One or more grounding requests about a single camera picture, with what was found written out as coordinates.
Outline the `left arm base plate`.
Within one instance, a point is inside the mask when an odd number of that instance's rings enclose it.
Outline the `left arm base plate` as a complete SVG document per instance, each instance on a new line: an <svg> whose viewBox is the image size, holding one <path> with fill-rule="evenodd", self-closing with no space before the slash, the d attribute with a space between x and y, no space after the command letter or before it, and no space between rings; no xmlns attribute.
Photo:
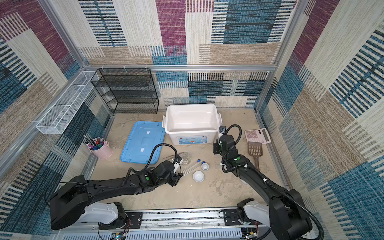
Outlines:
<svg viewBox="0 0 384 240"><path fill-rule="evenodd" d="M99 223L99 230L128 230L128 229L139 229L142 224L143 212L127 212L125 216L118 217L111 224L105 225Z"/></svg>

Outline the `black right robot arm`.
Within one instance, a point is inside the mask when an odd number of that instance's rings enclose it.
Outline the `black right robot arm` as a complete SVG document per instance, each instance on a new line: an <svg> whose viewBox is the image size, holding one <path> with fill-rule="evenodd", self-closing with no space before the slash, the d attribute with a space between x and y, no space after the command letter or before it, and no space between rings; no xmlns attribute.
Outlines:
<svg viewBox="0 0 384 240"><path fill-rule="evenodd" d="M318 229L317 240L325 237L320 221L311 213L296 190L279 186L262 174L252 162L238 153L237 142L231 135L222 135L214 143L214 154L221 155L224 173L233 173L246 182L266 202L269 212L270 229L278 240L304 240L307 232L315 224Z"/></svg>

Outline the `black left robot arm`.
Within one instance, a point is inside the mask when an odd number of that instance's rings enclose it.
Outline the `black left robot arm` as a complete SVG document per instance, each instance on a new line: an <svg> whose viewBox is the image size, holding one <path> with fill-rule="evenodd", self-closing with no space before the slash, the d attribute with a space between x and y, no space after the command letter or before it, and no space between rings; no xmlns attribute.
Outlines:
<svg viewBox="0 0 384 240"><path fill-rule="evenodd" d="M110 180L85 180L76 176L49 198L51 229L60 230L77 222L86 207L105 199L124 195L140 195L169 184L176 186L183 173L176 169L178 163L164 161L157 167L129 171L124 178Z"/></svg>

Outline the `blue-capped test tube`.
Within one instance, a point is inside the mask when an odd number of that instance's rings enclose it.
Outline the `blue-capped test tube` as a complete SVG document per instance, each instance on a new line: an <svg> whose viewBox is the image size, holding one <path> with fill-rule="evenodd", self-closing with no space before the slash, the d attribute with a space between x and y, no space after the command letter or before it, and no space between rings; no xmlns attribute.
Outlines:
<svg viewBox="0 0 384 240"><path fill-rule="evenodd" d="M189 173L191 173L193 170L195 170L196 168L201 167L202 163L205 163L205 161L198 162L198 163L194 164L193 166L191 166L190 168L188 168L187 170L185 170L185 171L183 172L183 175L186 176L186 175L188 175Z"/></svg>
<svg viewBox="0 0 384 240"><path fill-rule="evenodd" d="M182 173L184 175L187 175L188 173L190 173L192 170L196 169L197 167L199 167L200 165L202 164L202 160L201 159L198 159L196 163L192 164L190 167L188 167L187 169L183 170Z"/></svg>

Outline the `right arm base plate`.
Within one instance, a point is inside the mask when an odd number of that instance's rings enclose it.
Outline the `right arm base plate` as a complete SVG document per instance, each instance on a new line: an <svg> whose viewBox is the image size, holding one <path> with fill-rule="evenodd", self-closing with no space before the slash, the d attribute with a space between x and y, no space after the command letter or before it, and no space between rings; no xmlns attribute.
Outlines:
<svg viewBox="0 0 384 240"><path fill-rule="evenodd" d="M249 225L250 220L242 208L223 209L219 212L219 217L224 219L226 226Z"/></svg>

